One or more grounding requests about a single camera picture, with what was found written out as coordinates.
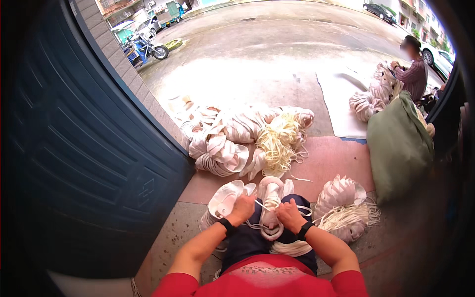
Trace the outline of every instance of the brick wall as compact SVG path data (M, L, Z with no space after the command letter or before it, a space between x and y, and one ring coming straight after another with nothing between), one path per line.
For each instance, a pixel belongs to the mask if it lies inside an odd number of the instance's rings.
M178 126L163 110L137 71L132 67L129 60L122 52L119 43L103 19L95 0L77 0L77 7L85 20L92 36L107 57L112 67L117 71L130 90L142 102L145 108L157 119L157 121L175 138L178 143L185 146L186 141Z

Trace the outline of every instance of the motorcycle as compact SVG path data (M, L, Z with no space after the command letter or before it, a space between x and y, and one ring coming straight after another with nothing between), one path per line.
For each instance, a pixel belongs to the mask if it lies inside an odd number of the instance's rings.
M145 65L150 56L157 60L163 60L168 57L169 53L166 46L163 44L154 45L150 38L140 32L142 25L142 23L139 23L138 30L134 30L133 26L111 30L121 42L123 52L134 68Z

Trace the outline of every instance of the window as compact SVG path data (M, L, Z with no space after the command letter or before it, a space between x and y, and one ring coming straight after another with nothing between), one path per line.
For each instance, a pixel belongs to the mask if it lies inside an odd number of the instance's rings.
M454 62L452 61L452 58L446 53L446 52L440 52L439 54L443 56L452 66L454 65Z
M99 3L101 3L102 8L111 7L111 3L109 2L109 0L101 0L101 1L99 1Z

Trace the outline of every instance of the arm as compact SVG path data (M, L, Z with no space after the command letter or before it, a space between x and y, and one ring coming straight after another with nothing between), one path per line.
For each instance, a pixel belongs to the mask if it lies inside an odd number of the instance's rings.
M299 213L294 199L290 203L281 203L276 214L283 225L295 234L307 223ZM355 253L343 240L316 226L311 226L305 237L315 253L332 268L333 276L348 270L360 271Z
M421 65L424 66L424 64L412 63L409 69L403 70L402 67L398 64L396 67L394 67L394 75L403 83L410 83L416 81L419 77L418 72L420 71Z
M232 212L226 217L231 225L237 227L252 216L255 198L241 195L236 199ZM214 223L178 251L167 274L181 272L199 282L201 266L225 237L226 228L219 222Z

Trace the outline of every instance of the tricycle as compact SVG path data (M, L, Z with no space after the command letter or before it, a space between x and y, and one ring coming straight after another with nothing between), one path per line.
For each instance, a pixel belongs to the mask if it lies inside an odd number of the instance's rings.
M147 37L145 28L150 30L146 25L128 21L125 26L116 26L111 29L112 34L119 40L124 54L129 59L134 68L145 65L150 56L158 60L168 57L168 48L163 44L153 44L152 40Z
M171 23L179 23L184 11L180 4L170 1L167 8L156 13L160 28L169 27Z

